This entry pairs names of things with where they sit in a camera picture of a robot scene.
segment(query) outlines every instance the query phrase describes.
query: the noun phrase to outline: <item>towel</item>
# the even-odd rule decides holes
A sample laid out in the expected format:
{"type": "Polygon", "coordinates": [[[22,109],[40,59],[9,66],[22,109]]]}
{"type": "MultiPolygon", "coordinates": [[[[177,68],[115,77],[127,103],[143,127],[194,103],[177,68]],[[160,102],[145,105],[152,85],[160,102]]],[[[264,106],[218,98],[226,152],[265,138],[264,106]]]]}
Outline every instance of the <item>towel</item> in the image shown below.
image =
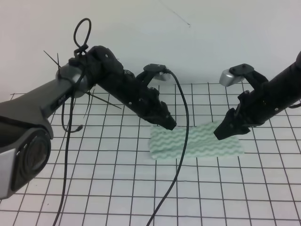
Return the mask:
{"type": "MultiPolygon", "coordinates": [[[[191,127],[189,129],[188,144],[185,158],[192,157],[221,157],[240,155],[244,153],[242,145],[236,136],[224,140],[218,140],[214,130],[220,125],[220,121],[191,127]]],[[[163,127],[153,126],[150,132],[150,154],[153,159],[180,158],[186,128],[174,128],[166,130],[163,127]]]]}

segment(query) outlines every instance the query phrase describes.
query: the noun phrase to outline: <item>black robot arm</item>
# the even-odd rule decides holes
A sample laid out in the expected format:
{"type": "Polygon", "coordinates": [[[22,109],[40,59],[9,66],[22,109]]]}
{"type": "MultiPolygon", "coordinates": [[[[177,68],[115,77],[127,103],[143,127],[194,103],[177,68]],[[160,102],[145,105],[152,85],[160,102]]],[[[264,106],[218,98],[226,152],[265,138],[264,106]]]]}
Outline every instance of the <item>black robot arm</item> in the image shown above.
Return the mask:
{"type": "Polygon", "coordinates": [[[163,65],[148,65],[135,77],[108,48],[95,46],[84,55],[75,54],[55,80],[0,103],[0,199],[10,197],[46,165],[53,138],[48,117],[72,95],[81,97],[96,84],[141,118],[172,130],[176,123],[167,105],[155,88],[147,87],[164,72],[163,65]]]}
{"type": "Polygon", "coordinates": [[[301,52],[296,61],[268,81],[247,64],[238,65],[222,73],[220,84],[230,86],[244,78],[254,88],[238,96],[240,103],[231,108],[214,134],[219,139],[250,132],[249,127],[260,126],[274,115],[301,99],[301,52]]]}

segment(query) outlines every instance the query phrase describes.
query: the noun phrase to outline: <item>black wire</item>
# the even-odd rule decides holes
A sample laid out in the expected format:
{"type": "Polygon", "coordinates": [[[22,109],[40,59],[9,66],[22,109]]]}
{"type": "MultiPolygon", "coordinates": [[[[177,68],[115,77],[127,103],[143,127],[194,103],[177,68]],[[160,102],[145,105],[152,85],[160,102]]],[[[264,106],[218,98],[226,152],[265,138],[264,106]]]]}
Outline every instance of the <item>black wire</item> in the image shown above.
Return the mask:
{"type": "MultiPolygon", "coordinates": [[[[79,28],[79,26],[84,22],[88,20],[89,21],[89,31],[88,31],[88,34],[87,34],[87,37],[86,37],[86,40],[84,42],[84,45],[87,45],[87,40],[89,38],[89,35],[90,35],[90,32],[91,32],[91,21],[90,19],[88,18],[85,18],[83,20],[81,20],[79,22],[79,24],[76,26],[76,29],[74,31],[74,35],[73,35],[73,39],[74,39],[74,42],[75,44],[79,47],[79,49],[81,48],[81,46],[79,46],[79,44],[77,43],[76,41],[76,32],[79,28]]],[[[66,149],[65,149],[65,161],[64,161],[64,178],[63,178],[63,190],[62,190],[62,196],[61,196],[61,202],[60,202],[60,206],[59,206],[59,209],[57,211],[57,214],[56,214],[56,217],[55,217],[55,220],[53,222],[53,226],[56,225],[57,223],[57,220],[60,216],[60,213],[61,213],[61,210],[62,210],[62,206],[63,206],[63,202],[64,202],[64,196],[65,196],[65,190],[66,190],[66,181],[67,181],[67,166],[68,166],[68,149],[69,149],[69,141],[70,141],[70,135],[71,135],[71,127],[72,127],[72,117],[73,117],[73,104],[74,104],[74,97],[75,97],[75,92],[76,90],[78,90],[79,88],[79,84],[80,82],[82,81],[82,79],[84,78],[85,76],[85,70],[86,70],[86,67],[84,66],[84,69],[80,75],[80,78],[77,80],[77,82],[74,84],[73,86],[73,92],[72,92],[72,96],[71,96],[71,105],[70,105],[70,118],[69,118],[69,127],[68,127],[68,132],[67,132],[67,139],[66,139],[66,149]]]]}
{"type": "MultiPolygon", "coordinates": [[[[64,111],[65,111],[65,103],[63,103],[63,105],[62,105],[62,118],[61,118],[61,120],[62,120],[62,127],[63,127],[63,129],[65,130],[65,132],[68,132],[68,130],[67,130],[68,128],[66,128],[65,124],[64,124],[64,111]]],[[[79,125],[76,128],[76,130],[71,131],[71,133],[79,132],[79,131],[81,131],[83,129],[83,127],[84,127],[83,125],[79,125]]]]}
{"type": "Polygon", "coordinates": [[[74,30],[74,34],[73,34],[73,40],[74,40],[74,43],[75,45],[79,48],[80,50],[80,53],[81,52],[84,52],[85,54],[87,53],[85,49],[82,49],[82,48],[86,48],[87,49],[87,42],[88,42],[88,39],[89,39],[89,36],[90,36],[90,33],[91,33],[91,28],[92,28],[92,23],[91,23],[91,20],[89,18],[84,18],[82,19],[76,26],[75,30],[74,30]],[[88,29],[88,32],[87,32],[87,36],[86,36],[86,39],[84,41],[84,44],[83,45],[79,45],[78,42],[76,41],[76,33],[77,33],[77,30],[79,29],[79,27],[81,26],[81,24],[85,21],[88,21],[89,22],[89,29],[88,29]]]}
{"type": "MultiPolygon", "coordinates": [[[[73,106],[74,103],[74,92],[71,96],[71,105],[73,106]]],[[[73,107],[70,107],[70,119],[69,119],[69,127],[68,127],[68,133],[67,133],[67,139],[66,139],[66,149],[65,149],[65,164],[64,164],[64,178],[63,178],[63,191],[62,191],[62,197],[60,206],[57,211],[57,215],[55,217],[55,220],[53,222],[53,226],[56,225],[56,222],[60,216],[60,212],[62,210],[63,202],[64,202],[64,196],[66,191],[66,181],[67,181],[67,166],[68,166],[68,148],[69,148],[69,140],[70,140],[70,134],[71,134],[71,125],[72,125],[72,116],[73,116],[73,107]]]]}
{"type": "Polygon", "coordinates": [[[300,106],[301,106],[301,103],[300,103],[300,104],[297,104],[297,105],[291,105],[291,106],[289,106],[289,108],[294,109],[294,108],[298,108],[298,107],[300,107],[300,106]]]}
{"type": "Polygon", "coordinates": [[[181,166],[182,166],[182,163],[183,163],[183,159],[184,159],[184,155],[185,155],[185,151],[186,151],[186,146],[187,146],[187,142],[188,142],[188,133],[189,133],[189,112],[188,112],[188,107],[187,107],[187,103],[186,103],[186,100],[185,100],[185,96],[183,94],[183,91],[182,91],[182,88],[180,86],[180,83],[176,77],[176,75],[170,71],[170,70],[166,70],[167,73],[171,74],[175,80],[175,82],[177,83],[177,86],[179,88],[179,91],[180,91],[180,94],[181,94],[181,97],[183,99],[183,102],[184,102],[184,106],[185,106],[185,111],[186,111],[186,135],[185,135],[185,141],[184,141],[184,147],[183,147],[183,151],[182,151],[182,155],[181,155],[181,159],[180,159],[180,162],[179,162],[179,166],[178,166],[178,169],[177,169],[177,172],[175,174],[175,177],[174,177],[174,180],[172,181],[169,189],[167,190],[166,194],[164,195],[164,197],[161,199],[160,203],[158,204],[158,206],[156,207],[154,213],[152,214],[152,216],[150,217],[149,221],[147,222],[146,226],[149,226],[152,222],[152,220],[154,219],[156,213],[158,212],[158,210],[160,209],[161,205],[163,204],[164,200],[167,198],[168,194],[170,193],[171,189],[173,189],[173,186],[174,184],[176,183],[177,179],[178,179],[178,175],[180,173],[180,169],[181,169],[181,166]]]}
{"type": "Polygon", "coordinates": [[[96,99],[99,99],[99,100],[101,100],[101,101],[104,101],[104,102],[106,102],[107,104],[110,104],[110,105],[112,105],[112,106],[114,106],[114,107],[117,107],[117,108],[121,109],[121,108],[118,107],[117,105],[114,105],[114,104],[110,103],[109,101],[106,101],[106,100],[104,100],[104,99],[102,99],[102,98],[100,98],[100,97],[97,97],[97,96],[91,94],[90,92],[87,92],[86,94],[88,94],[89,96],[92,96],[92,97],[94,97],[94,98],[96,98],[96,99]]]}
{"type": "Polygon", "coordinates": [[[61,68],[61,66],[60,66],[60,63],[59,63],[59,61],[58,61],[58,54],[57,54],[57,62],[45,51],[45,50],[43,50],[44,51],[44,53],[46,53],[46,55],[58,66],[58,68],[60,69],[61,68]]]}
{"type": "Polygon", "coordinates": [[[84,117],[86,116],[87,112],[88,112],[88,109],[89,109],[89,105],[90,105],[90,95],[88,95],[88,105],[87,105],[87,109],[86,109],[86,112],[85,112],[85,115],[84,117]]]}

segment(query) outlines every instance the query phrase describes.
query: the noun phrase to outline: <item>cloth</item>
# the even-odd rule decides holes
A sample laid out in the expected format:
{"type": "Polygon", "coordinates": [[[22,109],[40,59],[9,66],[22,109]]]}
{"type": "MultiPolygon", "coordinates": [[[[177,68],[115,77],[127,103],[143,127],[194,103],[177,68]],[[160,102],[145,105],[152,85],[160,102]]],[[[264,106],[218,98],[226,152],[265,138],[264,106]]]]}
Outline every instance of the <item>cloth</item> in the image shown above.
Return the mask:
{"type": "MultiPolygon", "coordinates": [[[[218,140],[214,130],[221,122],[215,121],[208,124],[191,127],[189,129],[188,143],[185,158],[190,157],[220,157],[240,155],[244,153],[242,145],[236,136],[218,140]]],[[[186,128],[166,130],[163,127],[153,126],[150,133],[150,154],[153,159],[180,158],[186,128]]]]}

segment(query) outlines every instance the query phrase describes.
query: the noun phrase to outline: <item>white wall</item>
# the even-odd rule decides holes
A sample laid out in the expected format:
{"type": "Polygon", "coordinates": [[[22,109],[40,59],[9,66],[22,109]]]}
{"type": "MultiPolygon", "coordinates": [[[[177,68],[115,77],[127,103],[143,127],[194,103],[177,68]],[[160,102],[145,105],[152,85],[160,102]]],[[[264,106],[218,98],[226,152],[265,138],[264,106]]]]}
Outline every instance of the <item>white wall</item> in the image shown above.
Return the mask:
{"type": "MultiPolygon", "coordinates": [[[[89,46],[109,47],[125,68],[148,63],[182,82],[218,82],[222,70],[248,63],[272,78],[301,50],[300,0],[1,0],[0,97],[54,78],[43,53],[72,57],[73,31],[92,20],[89,46]],[[189,27],[162,2],[191,24],[189,27]]],[[[80,30],[83,40],[86,29],[80,30]]]]}

